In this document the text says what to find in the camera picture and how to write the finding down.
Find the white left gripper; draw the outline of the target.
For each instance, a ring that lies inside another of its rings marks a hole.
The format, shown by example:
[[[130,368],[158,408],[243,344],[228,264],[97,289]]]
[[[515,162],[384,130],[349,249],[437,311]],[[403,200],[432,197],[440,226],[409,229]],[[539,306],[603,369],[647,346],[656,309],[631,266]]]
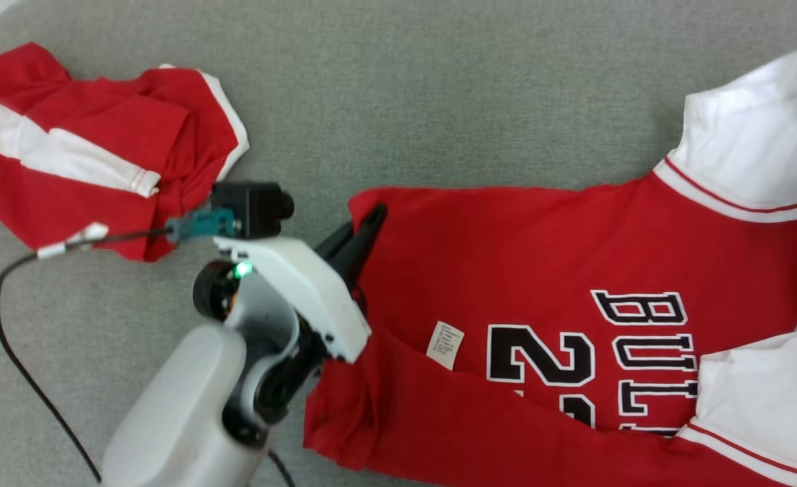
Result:
[[[251,263],[314,331],[331,336],[327,342],[331,356],[355,363],[371,330],[349,289],[357,287],[387,215],[386,204],[378,203],[356,230],[353,222],[346,222],[314,250],[292,237],[251,241],[214,237],[214,243],[220,250],[230,250],[235,261]]]

